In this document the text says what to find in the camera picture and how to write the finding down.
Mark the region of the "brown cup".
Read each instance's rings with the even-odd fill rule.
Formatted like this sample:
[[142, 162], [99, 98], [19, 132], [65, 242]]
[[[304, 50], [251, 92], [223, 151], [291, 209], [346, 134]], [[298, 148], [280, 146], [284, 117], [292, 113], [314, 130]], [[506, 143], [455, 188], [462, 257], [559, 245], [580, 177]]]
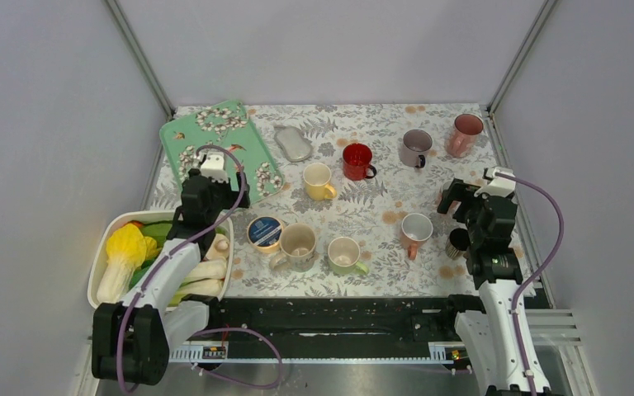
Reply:
[[470, 246], [470, 238], [466, 229], [453, 229], [447, 238], [445, 253], [452, 260], [463, 256]]

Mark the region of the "lilac mug black handle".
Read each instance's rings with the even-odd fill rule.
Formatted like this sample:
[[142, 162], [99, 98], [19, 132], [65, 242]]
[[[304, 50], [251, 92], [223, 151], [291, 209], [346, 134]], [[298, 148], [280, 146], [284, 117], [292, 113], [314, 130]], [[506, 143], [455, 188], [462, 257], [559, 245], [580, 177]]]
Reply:
[[426, 131], [409, 130], [402, 139], [400, 161], [407, 167], [422, 169], [426, 165], [426, 157], [432, 145], [432, 137]]

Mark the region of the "cream floral mug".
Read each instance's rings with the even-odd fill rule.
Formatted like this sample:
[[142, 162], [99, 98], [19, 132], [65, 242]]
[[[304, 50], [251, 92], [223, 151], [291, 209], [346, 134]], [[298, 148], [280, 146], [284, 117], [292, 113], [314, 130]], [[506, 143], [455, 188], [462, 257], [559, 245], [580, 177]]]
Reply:
[[273, 271], [309, 271], [316, 260], [317, 236], [307, 224], [290, 224], [279, 238], [279, 252], [269, 262]]

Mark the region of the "red mug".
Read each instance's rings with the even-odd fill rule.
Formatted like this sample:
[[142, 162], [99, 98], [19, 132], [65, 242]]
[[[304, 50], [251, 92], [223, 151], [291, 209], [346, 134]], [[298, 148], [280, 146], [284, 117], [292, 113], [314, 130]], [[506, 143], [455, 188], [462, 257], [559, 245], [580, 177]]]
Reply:
[[365, 144], [349, 144], [342, 155], [344, 176], [352, 181], [374, 178], [377, 170], [371, 164], [372, 158], [372, 151]]

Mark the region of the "yellow mug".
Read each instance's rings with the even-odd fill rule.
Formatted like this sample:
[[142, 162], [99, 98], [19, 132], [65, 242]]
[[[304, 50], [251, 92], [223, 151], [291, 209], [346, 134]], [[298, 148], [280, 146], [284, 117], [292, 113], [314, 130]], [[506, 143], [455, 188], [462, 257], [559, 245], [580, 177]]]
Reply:
[[311, 163], [303, 171], [305, 192], [312, 200], [332, 200], [337, 196], [331, 184], [332, 172], [323, 163]]

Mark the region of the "light green mug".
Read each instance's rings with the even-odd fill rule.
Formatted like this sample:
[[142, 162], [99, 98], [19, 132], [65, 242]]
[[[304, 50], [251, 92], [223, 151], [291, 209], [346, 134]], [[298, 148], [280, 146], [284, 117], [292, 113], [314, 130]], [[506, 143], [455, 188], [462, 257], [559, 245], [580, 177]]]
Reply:
[[368, 267], [361, 261], [359, 244], [349, 237], [333, 239], [327, 248], [327, 256], [331, 270], [339, 275], [349, 274], [368, 275]]

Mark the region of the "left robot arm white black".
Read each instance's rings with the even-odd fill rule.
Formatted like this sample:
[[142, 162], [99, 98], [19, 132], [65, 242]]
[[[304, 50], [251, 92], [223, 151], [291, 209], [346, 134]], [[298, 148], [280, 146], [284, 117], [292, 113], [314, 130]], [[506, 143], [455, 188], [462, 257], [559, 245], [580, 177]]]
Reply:
[[135, 288], [115, 303], [101, 303], [92, 321], [92, 375], [100, 380], [156, 385], [168, 367], [170, 353], [194, 332], [205, 339], [220, 334], [216, 299], [206, 296], [167, 308], [183, 279], [202, 261], [215, 239], [215, 229], [238, 208], [250, 205], [244, 171], [236, 173], [239, 191], [193, 168], [182, 184], [182, 203], [175, 209], [162, 252]]

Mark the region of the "toy mushroom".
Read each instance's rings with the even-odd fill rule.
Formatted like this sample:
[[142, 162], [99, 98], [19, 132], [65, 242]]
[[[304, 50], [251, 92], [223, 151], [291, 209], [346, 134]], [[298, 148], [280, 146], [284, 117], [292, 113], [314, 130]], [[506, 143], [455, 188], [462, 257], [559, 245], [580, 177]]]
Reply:
[[224, 234], [217, 234], [204, 257], [204, 260], [227, 260], [229, 258], [230, 248], [231, 244], [229, 243], [229, 239]]

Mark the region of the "round blue lid tin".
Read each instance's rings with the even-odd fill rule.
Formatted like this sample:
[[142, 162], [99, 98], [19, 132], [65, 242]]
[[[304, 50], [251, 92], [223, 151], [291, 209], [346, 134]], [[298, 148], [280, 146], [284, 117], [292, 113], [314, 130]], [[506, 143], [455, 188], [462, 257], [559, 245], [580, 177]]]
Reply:
[[260, 216], [253, 219], [247, 227], [247, 240], [250, 246], [265, 254], [278, 252], [284, 224], [272, 216]]

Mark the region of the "toy leek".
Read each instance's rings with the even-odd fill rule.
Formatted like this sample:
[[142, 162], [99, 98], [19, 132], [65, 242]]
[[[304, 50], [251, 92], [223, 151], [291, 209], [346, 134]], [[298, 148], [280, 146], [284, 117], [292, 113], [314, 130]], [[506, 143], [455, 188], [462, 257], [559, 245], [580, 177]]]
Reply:
[[221, 257], [200, 262], [182, 281], [183, 284], [204, 280], [222, 280], [227, 271], [227, 261]]

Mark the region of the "green floral tray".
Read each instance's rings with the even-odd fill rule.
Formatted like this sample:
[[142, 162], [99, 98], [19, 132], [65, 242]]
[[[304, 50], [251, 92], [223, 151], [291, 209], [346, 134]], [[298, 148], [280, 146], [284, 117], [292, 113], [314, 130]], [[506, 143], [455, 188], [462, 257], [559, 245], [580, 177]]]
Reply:
[[282, 189], [283, 175], [277, 162], [240, 101], [180, 109], [174, 120], [162, 126], [159, 138], [178, 186], [191, 168], [200, 167], [203, 155], [198, 148], [213, 144], [244, 165], [253, 203]]

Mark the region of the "toy white radish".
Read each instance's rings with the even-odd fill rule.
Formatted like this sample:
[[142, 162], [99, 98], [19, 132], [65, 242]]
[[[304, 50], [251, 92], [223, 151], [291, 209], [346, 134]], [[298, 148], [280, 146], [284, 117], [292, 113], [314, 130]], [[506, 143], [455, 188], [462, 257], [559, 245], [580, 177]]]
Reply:
[[169, 305], [178, 306], [182, 298], [187, 295], [219, 297], [223, 290], [223, 286], [224, 281], [221, 279], [204, 279], [188, 283], [177, 290]]

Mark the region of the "white vegetable tub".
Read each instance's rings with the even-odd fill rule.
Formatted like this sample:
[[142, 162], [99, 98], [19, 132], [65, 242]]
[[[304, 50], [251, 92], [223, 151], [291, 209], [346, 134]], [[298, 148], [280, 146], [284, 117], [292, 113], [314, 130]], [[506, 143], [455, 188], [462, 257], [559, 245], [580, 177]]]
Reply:
[[[98, 286], [107, 268], [107, 255], [105, 252], [106, 241], [108, 237], [113, 234], [118, 228], [122, 227], [130, 221], [139, 221], [141, 223], [158, 223], [160, 221], [171, 221], [174, 215], [174, 210], [146, 210], [146, 211], [134, 211], [125, 214], [121, 214], [113, 219], [100, 240], [97, 247], [95, 258], [93, 259], [89, 280], [88, 280], [88, 302], [96, 308], [99, 304], [99, 298], [97, 297]], [[225, 274], [222, 277], [222, 289], [218, 293], [218, 300], [222, 300], [225, 296], [225, 292], [228, 289], [231, 272], [233, 270], [234, 259], [234, 230], [232, 219], [227, 219], [220, 224], [220, 228], [225, 231], [226, 249], [218, 252], [219, 255], [225, 258]]]

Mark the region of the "toy yellow napa cabbage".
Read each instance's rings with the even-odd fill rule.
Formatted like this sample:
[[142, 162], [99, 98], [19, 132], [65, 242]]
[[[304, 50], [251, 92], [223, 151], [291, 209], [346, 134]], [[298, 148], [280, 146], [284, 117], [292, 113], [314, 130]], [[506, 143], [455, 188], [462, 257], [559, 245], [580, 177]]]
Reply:
[[128, 290], [134, 272], [161, 252], [156, 239], [127, 223], [106, 240], [106, 270], [97, 289], [100, 303], [114, 303]]

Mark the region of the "grey oval dish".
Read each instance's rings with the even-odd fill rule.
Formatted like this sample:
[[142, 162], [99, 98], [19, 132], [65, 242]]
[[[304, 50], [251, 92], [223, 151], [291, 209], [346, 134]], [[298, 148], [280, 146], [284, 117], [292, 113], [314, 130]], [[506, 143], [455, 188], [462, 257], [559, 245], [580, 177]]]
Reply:
[[275, 125], [274, 140], [283, 152], [284, 157], [291, 163], [305, 161], [313, 153], [310, 141], [296, 127]]

